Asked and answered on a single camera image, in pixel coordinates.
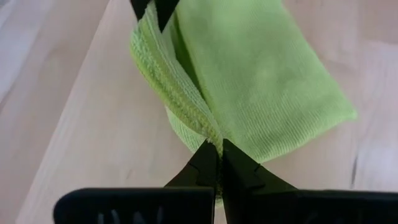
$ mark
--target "cloth fold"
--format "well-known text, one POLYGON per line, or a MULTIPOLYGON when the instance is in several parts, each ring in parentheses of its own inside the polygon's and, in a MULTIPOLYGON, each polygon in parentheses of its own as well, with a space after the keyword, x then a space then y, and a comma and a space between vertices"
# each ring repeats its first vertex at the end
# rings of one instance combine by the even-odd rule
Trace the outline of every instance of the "cloth fold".
POLYGON ((131 53, 192 152, 264 162, 356 117, 279 0, 180 0, 163 32, 152 1, 131 53))

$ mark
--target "green microfiber cloth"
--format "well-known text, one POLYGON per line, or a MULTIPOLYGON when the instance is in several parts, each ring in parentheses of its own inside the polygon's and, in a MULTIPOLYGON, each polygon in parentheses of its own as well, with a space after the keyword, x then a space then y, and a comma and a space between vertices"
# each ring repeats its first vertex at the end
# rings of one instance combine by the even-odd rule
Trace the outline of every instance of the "green microfiber cloth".
POLYGON ((193 152, 264 162, 356 116, 280 0, 180 0, 163 32, 151 2, 131 53, 193 152))

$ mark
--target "wooden table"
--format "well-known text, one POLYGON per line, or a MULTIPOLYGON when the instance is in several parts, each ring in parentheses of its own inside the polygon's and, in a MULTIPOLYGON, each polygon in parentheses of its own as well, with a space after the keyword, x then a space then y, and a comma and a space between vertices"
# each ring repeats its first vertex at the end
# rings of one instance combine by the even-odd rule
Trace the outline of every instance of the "wooden table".
MULTIPOLYGON (((264 166, 301 188, 398 191, 398 1, 285 5, 359 118, 264 166)), ((129 1, 0 6, 0 223, 51 223, 68 191, 162 186, 184 166, 129 54, 129 1)))

